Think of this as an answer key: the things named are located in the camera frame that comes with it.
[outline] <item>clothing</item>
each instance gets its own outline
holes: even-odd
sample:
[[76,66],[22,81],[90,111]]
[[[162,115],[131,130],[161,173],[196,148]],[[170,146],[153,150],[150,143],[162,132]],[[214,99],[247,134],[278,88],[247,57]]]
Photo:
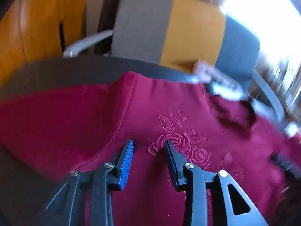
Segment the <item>clothing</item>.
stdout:
[[162,148],[204,170],[227,170],[270,221],[284,189],[273,152],[292,156],[290,140],[244,101],[210,96],[204,85],[128,72],[114,84],[86,85],[0,104],[0,143],[56,181],[71,170],[94,170],[134,141],[128,183],[113,192],[114,223],[182,225],[185,194],[168,176]]

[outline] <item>metal screw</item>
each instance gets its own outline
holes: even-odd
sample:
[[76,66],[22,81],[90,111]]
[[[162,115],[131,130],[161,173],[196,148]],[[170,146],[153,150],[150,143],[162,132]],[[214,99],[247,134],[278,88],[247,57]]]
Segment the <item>metal screw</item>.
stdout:
[[114,166],[114,164],[112,163],[112,162],[106,162],[105,164],[104,164],[104,167],[105,168],[112,168]]
[[185,167],[192,169],[192,168],[194,168],[194,165],[190,162],[187,162],[187,163],[185,163]]
[[77,176],[79,174],[79,171],[78,170],[72,170],[71,172],[70,172],[70,175],[71,176]]
[[226,177],[226,176],[228,176],[228,172],[225,170],[220,170],[219,175],[221,175],[222,177]]

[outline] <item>floral embroidery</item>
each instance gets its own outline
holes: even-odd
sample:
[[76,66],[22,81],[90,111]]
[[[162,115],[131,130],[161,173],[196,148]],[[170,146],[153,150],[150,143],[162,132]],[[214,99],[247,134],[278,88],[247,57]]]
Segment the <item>floral embroidery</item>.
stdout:
[[187,120],[187,117],[181,117],[181,114],[179,106],[177,111],[171,113],[172,121],[163,115],[158,115],[159,122],[167,134],[161,134],[154,143],[148,146],[147,151],[155,156],[164,148],[165,142],[171,140],[177,152],[184,154],[189,162],[206,170],[211,164],[212,154],[200,147],[206,141],[206,137],[196,135],[192,125],[188,126],[183,133],[176,133],[174,123],[182,128],[182,124]]

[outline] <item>chair armrest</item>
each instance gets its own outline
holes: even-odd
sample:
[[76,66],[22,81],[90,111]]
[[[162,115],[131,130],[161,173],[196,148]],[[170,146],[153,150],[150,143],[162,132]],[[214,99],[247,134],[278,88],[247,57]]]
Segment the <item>chair armrest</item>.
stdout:
[[278,121],[281,122],[284,119],[284,109],[277,95],[257,71],[254,72],[253,79],[269,99],[273,109],[276,111]]
[[63,52],[63,58],[74,58],[80,52],[113,35],[113,30],[106,30],[87,36],[68,46]]

